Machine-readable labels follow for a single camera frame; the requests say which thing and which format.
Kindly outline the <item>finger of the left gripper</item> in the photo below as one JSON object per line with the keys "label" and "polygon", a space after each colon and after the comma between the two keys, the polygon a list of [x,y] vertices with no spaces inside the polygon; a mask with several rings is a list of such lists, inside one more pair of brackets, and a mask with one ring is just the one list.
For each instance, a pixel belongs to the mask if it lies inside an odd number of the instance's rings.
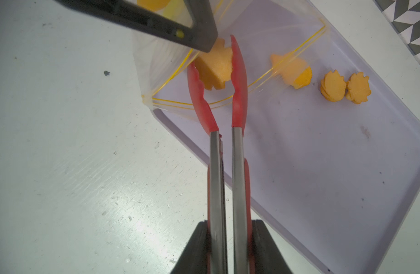
{"label": "finger of the left gripper", "polygon": [[208,53],[218,38],[209,1],[185,1],[187,27],[127,1],[58,1],[62,6],[164,40]]}

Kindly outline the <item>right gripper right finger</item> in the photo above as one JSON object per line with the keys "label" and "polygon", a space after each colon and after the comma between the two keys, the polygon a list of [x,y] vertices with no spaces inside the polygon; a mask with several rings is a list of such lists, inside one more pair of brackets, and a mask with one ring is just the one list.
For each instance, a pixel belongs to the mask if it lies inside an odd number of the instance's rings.
{"label": "right gripper right finger", "polygon": [[293,274],[262,220],[252,221],[252,235],[256,274]]}

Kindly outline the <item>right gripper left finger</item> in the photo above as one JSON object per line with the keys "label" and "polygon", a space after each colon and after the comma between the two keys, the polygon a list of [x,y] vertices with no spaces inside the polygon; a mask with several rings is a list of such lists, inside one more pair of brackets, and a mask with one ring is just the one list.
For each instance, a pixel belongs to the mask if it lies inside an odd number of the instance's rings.
{"label": "right gripper left finger", "polygon": [[208,222],[197,224],[171,274],[206,274],[208,272]]}

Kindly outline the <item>leaf shaped orange cookie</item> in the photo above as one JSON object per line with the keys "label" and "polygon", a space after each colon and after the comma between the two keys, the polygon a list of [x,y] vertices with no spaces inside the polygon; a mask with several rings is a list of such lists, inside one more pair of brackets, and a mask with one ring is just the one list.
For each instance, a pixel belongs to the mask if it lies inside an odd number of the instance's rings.
{"label": "leaf shaped orange cookie", "polygon": [[222,90],[225,83],[231,80],[232,48],[225,47],[225,40],[218,38],[208,53],[200,53],[195,59],[199,79],[206,90]]}

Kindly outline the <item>clear bag with cookies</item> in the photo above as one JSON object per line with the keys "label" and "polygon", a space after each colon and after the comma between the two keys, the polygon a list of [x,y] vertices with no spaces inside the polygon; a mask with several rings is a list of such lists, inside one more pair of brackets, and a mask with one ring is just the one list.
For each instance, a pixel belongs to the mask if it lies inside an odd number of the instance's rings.
{"label": "clear bag with cookies", "polygon": [[[248,107],[258,111],[292,86],[275,76],[271,54],[292,54],[314,64],[331,46],[330,27],[308,1],[211,1],[218,38],[225,47],[236,39],[248,80]],[[202,52],[148,34],[133,33],[133,54],[143,103],[195,118],[188,91],[187,67]],[[215,115],[231,109],[232,81],[222,90],[204,89],[204,98]]]}

